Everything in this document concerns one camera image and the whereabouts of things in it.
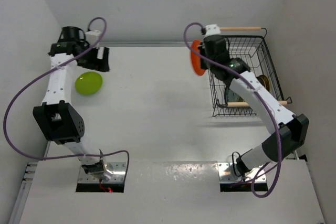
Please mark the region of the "yellow patterned plate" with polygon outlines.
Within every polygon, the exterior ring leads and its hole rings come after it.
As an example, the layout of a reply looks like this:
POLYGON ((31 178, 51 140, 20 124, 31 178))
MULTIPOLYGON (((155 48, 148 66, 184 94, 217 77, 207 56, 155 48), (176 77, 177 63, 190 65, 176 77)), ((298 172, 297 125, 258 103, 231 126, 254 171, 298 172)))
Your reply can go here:
POLYGON ((257 77, 257 80, 262 84, 263 87, 265 87, 267 91, 270 91, 271 85, 267 76, 261 74, 257 77))

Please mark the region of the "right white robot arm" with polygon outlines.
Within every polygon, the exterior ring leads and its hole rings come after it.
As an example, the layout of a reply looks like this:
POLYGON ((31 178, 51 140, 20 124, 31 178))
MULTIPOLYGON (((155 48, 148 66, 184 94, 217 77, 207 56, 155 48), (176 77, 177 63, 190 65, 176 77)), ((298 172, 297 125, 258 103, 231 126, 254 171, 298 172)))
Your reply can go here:
POLYGON ((239 176, 265 163, 282 161, 304 144, 308 118, 304 114, 295 115, 281 105, 260 83, 247 63, 240 58, 232 58, 224 36, 205 37, 201 55, 206 58, 204 63, 214 77, 248 103, 270 134, 260 145, 236 159, 235 171, 239 176))

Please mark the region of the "blue patterned plate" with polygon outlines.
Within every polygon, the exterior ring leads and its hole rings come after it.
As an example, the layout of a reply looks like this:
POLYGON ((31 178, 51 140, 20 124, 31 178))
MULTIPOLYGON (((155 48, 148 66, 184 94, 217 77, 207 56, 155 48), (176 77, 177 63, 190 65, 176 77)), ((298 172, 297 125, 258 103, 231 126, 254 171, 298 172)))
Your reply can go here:
POLYGON ((224 91, 224 100, 226 104, 230 102, 243 102, 243 99, 228 86, 226 86, 224 91))

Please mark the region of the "green plate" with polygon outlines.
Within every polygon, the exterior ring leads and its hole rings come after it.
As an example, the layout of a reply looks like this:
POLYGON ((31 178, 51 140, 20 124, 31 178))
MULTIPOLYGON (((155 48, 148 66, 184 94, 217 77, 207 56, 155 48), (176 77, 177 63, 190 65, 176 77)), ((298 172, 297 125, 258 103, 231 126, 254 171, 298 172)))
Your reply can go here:
POLYGON ((102 75, 89 71, 82 73, 75 81, 75 89, 81 95, 93 95, 97 93, 103 84, 102 75))

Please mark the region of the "orange plate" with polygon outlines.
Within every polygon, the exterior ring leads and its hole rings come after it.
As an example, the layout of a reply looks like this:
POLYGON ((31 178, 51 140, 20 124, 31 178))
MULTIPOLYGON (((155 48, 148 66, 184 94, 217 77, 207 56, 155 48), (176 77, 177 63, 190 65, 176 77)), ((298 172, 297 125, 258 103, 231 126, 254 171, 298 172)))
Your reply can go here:
POLYGON ((200 46, 200 44, 201 44, 200 40, 198 39, 193 40, 191 45, 191 48, 193 50, 190 52, 191 65, 195 74, 198 76, 202 76, 205 73, 205 70, 201 68, 201 58, 195 53, 195 51, 199 53, 198 47, 200 46))

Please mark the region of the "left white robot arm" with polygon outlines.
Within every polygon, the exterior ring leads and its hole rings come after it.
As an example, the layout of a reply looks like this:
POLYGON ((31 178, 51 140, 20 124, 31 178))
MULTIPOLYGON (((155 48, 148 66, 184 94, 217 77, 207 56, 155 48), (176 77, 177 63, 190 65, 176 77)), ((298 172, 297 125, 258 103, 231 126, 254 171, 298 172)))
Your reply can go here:
POLYGON ((99 30, 83 31, 71 26, 62 28, 58 41, 52 44, 49 52, 53 73, 49 76, 41 105, 33 108, 33 116, 46 140, 77 154, 86 174, 107 182, 113 176, 113 168, 104 160, 102 151, 84 137, 84 120, 71 104, 77 67, 109 71, 109 49, 104 48, 103 57, 98 58, 97 40, 100 35, 99 30))

